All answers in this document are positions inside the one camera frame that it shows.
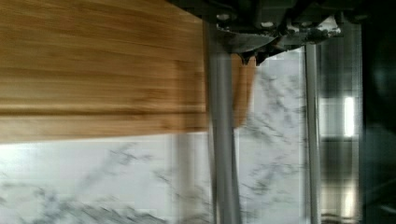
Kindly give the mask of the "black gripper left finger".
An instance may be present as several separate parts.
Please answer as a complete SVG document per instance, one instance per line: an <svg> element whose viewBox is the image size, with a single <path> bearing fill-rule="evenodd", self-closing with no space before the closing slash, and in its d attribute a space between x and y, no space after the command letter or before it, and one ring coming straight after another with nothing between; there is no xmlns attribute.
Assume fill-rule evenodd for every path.
<svg viewBox="0 0 396 224"><path fill-rule="evenodd" d="M276 24L263 21L259 27L252 26L235 14L217 15L217 40L231 54L240 57L247 65L252 57L260 65L269 57L268 45L276 39Z"/></svg>

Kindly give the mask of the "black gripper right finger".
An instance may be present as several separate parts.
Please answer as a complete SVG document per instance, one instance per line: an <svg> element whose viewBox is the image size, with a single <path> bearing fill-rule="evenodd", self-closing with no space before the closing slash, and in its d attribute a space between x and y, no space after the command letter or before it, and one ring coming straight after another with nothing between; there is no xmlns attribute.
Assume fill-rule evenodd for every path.
<svg viewBox="0 0 396 224"><path fill-rule="evenodd" d="M266 59L277 54L298 49L307 44L318 44L329 38L338 37L342 33L340 25L334 15L321 21L319 24L289 27L284 35L259 48L256 53L256 64L260 65Z"/></svg>

